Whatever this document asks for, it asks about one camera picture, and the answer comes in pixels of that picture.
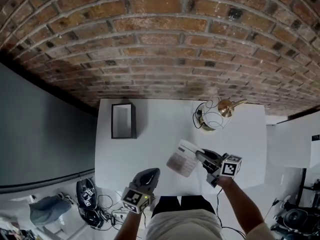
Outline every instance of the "white tabletop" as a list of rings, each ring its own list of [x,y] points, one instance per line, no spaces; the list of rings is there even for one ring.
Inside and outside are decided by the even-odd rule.
[[[95,143],[98,187],[123,191],[138,172],[160,168],[156,196],[217,193],[220,188],[213,188],[206,182],[207,171],[200,163],[188,178],[166,166],[181,139],[220,155],[242,157],[241,170],[235,177],[241,188],[264,183],[267,133],[263,105],[239,105],[224,129],[205,132],[196,129],[192,120],[194,111],[203,101],[131,99],[136,107],[137,139],[111,139],[111,105],[121,101],[100,101]]]

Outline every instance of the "gray wall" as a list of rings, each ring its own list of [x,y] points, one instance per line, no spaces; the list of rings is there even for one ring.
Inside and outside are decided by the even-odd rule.
[[[97,118],[0,63],[0,187],[95,167]]]

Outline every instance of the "white t-shirt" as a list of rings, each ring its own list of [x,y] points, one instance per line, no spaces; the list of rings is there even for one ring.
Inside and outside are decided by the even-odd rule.
[[[218,217],[204,209],[168,211],[156,214],[145,229],[143,240],[222,240]],[[258,225],[246,240],[275,240],[265,223]]]

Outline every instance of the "brass lamp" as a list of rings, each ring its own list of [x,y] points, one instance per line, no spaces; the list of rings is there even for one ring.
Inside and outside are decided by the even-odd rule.
[[[207,132],[223,129],[231,120],[235,107],[246,102],[246,99],[232,102],[228,99],[215,97],[201,103],[193,113],[194,126]]]

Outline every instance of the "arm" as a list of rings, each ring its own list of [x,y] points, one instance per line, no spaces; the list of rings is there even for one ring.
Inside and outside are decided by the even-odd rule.
[[[220,177],[218,183],[228,198],[236,219],[246,234],[264,222],[256,204],[230,177]]]
[[[114,240],[136,240],[140,219],[141,213],[136,214],[132,211],[129,211]]]

